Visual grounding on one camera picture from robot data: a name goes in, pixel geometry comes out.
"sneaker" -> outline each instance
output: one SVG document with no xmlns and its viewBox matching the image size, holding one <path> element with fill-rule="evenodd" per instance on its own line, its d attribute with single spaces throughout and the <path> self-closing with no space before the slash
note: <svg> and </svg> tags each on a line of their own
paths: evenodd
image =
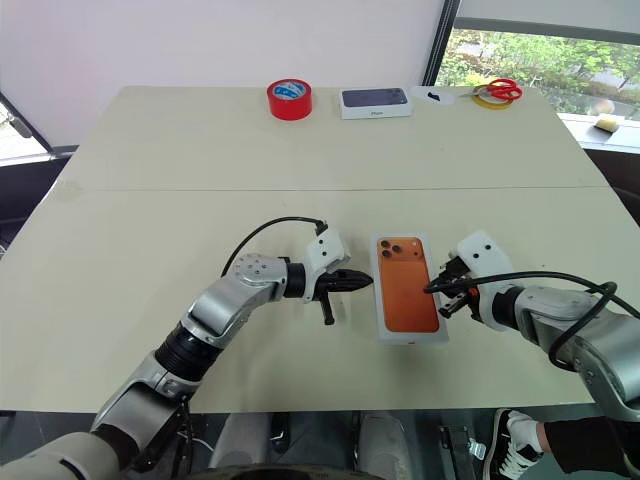
<svg viewBox="0 0 640 480">
<path fill-rule="evenodd" d="M 517 480 L 542 458 L 543 454 L 536 452 L 531 445 L 516 450 L 516 442 L 511 438 L 507 424 L 511 412 L 515 411 L 501 408 L 496 412 L 493 440 L 484 460 L 482 480 Z"/>
</svg>

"sponge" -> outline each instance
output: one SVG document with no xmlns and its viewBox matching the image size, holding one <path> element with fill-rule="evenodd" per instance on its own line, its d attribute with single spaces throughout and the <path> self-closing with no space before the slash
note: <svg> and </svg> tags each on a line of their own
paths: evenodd
<svg viewBox="0 0 640 480">
<path fill-rule="evenodd" d="M 611 133 L 615 132 L 620 127 L 620 125 L 618 125 L 618 117 L 606 114 L 600 114 L 595 126 L 600 130 L 605 130 Z"/>
</svg>

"person's leg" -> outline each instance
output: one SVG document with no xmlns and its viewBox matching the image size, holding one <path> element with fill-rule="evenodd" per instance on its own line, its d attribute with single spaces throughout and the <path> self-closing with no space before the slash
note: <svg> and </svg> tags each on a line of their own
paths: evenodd
<svg viewBox="0 0 640 480">
<path fill-rule="evenodd" d="M 515 410 L 498 410 L 483 480 L 515 480 L 551 453 L 565 473 L 596 470 L 628 475 L 604 417 L 540 423 Z"/>
<path fill-rule="evenodd" d="M 539 437 L 565 473 L 596 470 L 628 476 L 622 451 L 605 417 L 538 425 L 543 425 L 538 427 Z"/>
</svg>

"red scissors handle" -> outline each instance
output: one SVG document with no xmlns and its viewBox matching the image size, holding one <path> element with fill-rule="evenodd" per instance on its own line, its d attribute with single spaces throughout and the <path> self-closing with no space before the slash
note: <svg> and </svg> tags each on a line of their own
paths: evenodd
<svg viewBox="0 0 640 480">
<path fill-rule="evenodd" d="M 522 90 L 516 82 L 509 78 L 498 78 L 487 85 L 487 91 L 492 97 L 500 100 L 517 100 L 522 96 Z"/>
</svg>

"black wire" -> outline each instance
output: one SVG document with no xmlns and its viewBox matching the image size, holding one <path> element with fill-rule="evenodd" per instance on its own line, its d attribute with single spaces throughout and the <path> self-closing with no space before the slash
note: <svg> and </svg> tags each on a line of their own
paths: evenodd
<svg viewBox="0 0 640 480">
<path fill-rule="evenodd" d="M 191 411 L 189 408 L 189 401 L 183 400 L 180 403 L 180 410 L 183 415 L 183 423 L 180 429 L 184 429 L 184 432 L 178 430 L 179 433 L 184 433 L 186 437 L 178 435 L 178 445 L 176 446 L 176 453 L 173 457 L 173 465 L 171 467 L 171 479 L 183 478 L 191 473 L 193 466 L 193 422 L 191 420 Z M 186 472 L 182 474 L 184 468 L 183 464 L 187 463 Z"/>
<path fill-rule="evenodd" d="M 476 285 L 482 285 L 484 283 L 502 282 L 504 280 L 517 280 L 519 278 L 558 278 L 560 280 L 566 280 L 568 282 L 577 283 L 579 285 L 587 287 L 592 292 L 597 292 L 597 293 L 600 293 L 601 295 L 605 295 L 607 293 L 606 288 L 603 288 L 597 283 L 593 283 L 585 278 L 578 277 L 576 275 L 571 275 L 569 273 L 546 272 L 544 270 L 502 273 L 499 275 L 489 275 L 487 277 L 471 278 L 468 280 L 454 280 L 451 283 L 446 283 L 443 285 L 434 285 L 433 287 L 427 286 L 427 288 L 425 288 L 424 291 L 425 293 L 437 293 L 437 292 L 443 292 L 444 290 L 451 290 L 452 288 L 475 287 Z M 624 300 L 613 295 L 610 301 L 612 301 L 613 303 L 617 304 L 618 306 L 626 310 L 629 313 L 629 315 L 640 319 L 640 312 L 635 308 L 633 308 Z"/>
<path fill-rule="evenodd" d="M 221 276 L 224 277 L 227 274 L 227 272 L 229 271 L 229 268 L 231 267 L 231 264 L 233 263 L 233 260 L 236 258 L 236 256 L 240 252 L 240 250 L 242 250 L 242 248 L 249 242 L 249 240 L 251 240 L 253 237 L 255 237 L 258 233 L 260 233 L 265 228 L 270 227 L 271 225 L 274 225 L 274 224 L 280 223 L 280 222 L 308 222 L 308 223 L 313 223 L 313 224 L 316 225 L 316 233 L 317 234 L 322 233 L 323 229 L 326 229 L 326 223 L 323 220 L 318 220 L 316 218 L 309 218 L 309 217 L 280 217 L 280 218 L 274 218 L 273 220 L 270 220 L 267 223 L 264 223 L 264 224 L 260 225 L 253 232 L 251 232 L 249 235 L 247 235 L 245 237 L 245 239 L 242 240 L 242 242 L 240 242 L 240 244 L 236 247 L 236 249 L 233 251 L 233 253 L 229 257 L 229 260 L 227 260 L 227 263 L 225 264 L 224 268 L 222 269 L 222 275 Z"/>
<path fill-rule="evenodd" d="M 598 300 L 593 307 L 591 307 L 587 312 L 580 317 L 576 323 L 571 325 L 567 330 L 565 330 L 562 335 L 555 339 L 555 341 L 551 344 L 549 348 L 549 361 L 558 368 L 562 370 L 567 370 L 569 372 L 575 372 L 575 368 L 573 365 L 561 362 L 558 360 L 558 352 L 564 346 L 567 341 L 573 337 L 578 331 L 583 329 L 591 320 L 593 320 L 598 313 L 602 311 L 602 309 L 611 301 L 613 298 L 613 294 L 616 292 L 618 286 L 614 282 L 607 282 L 600 285 L 606 293 L 602 295 L 600 300 Z"/>
</svg>

